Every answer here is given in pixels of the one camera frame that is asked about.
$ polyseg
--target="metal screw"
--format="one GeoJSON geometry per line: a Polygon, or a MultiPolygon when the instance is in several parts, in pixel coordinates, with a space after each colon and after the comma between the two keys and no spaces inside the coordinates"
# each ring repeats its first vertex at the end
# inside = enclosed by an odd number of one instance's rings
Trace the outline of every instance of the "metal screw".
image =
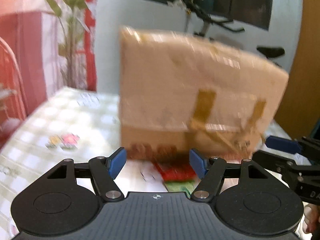
{"type": "Polygon", "coordinates": [[[198,190],[193,194],[196,198],[207,198],[209,197],[209,193],[204,190],[198,190]]]}
{"type": "Polygon", "coordinates": [[[120,198],[121,197],[121,192],[116,191],[116,190],[110,190],[110,191],[108,191],[106,193],[106,197],[107,198],[112,198],[112,199],[120,198]]]}

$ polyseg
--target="blue gripper pad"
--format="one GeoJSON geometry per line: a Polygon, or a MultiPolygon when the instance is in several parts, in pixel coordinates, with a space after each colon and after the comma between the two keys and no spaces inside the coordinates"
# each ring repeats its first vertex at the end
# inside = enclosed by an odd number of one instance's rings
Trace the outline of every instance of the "blue gripper pad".
{"type": "Polygon", "coordinates": [[[116,150],[110,157],[107,158],[108,164],[108,172],[111,178],[115,179],[127,160],[127,151],[120,147],[116,150]]]}
{"type": "Polygon", "coordinates": [[[202,179],[207,174],[207,160],[203,159],[196,149],[189,151],[189,162],[199,179],[202,179]]]}
{"type": "Polygon", "coordinates": [[[301,153],[301,146],[298,142],[288,140],[281,137],[269,136],[266,139],[266,146],[270,149],[286,152],[286,153],[301,153]]]}

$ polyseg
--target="pink flower print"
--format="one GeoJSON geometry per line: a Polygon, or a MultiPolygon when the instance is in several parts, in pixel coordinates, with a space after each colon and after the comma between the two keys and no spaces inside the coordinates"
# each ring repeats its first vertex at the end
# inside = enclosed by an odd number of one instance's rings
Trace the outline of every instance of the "pink flower print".
{"type": "Polygon", "coordinates": [[[61,139],[64,145],[76,146],[80,137],[72,133],[69,133],[69,134],[62,135],[61,139]]]}

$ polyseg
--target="tablecloth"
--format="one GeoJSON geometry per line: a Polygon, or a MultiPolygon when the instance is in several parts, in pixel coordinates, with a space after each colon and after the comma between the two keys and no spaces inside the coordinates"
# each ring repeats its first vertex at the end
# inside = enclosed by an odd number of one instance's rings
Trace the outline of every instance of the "tablecloth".
{"type": "MultiPolygon", "coordinates": [[[[118,102],[118,95],[65,87],[14,133],[0,152],[0,240],[17,233],[10,214],[12,200],[42,174],[65,158],[87,162],[97,156],[108,157],[120,147],[118,102]]],[[[275,122],[266,131],[270,134],[288,137],[275,122]]],[[[296,162],[308,164],[303,158],[296,162]]],[[[148,162],[127,161],[115,182],[124,195],[128,191],[167,191],[148,162]]],[[[92,190],[89,179],[77,179],[77,183],[92,190]]],[[[310,238],[299,229],[305,239],[310,238]]]]}

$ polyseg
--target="triangular cutout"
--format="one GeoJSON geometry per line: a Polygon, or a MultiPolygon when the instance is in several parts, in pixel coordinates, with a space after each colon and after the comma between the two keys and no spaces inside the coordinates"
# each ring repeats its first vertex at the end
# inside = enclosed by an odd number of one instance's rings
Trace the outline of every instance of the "triangular cutout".
{"type": "Polygon", "coordinates": [[[65,179],[67,177],[67,166],[62,165],[52,173],[48,179],[65,179]]]}
{"type": "Polygon", "coordinates": [[[255,166],[249,165],[249,178],[250,179],[267,179],[268,177],[259,171],[255,166]]]}

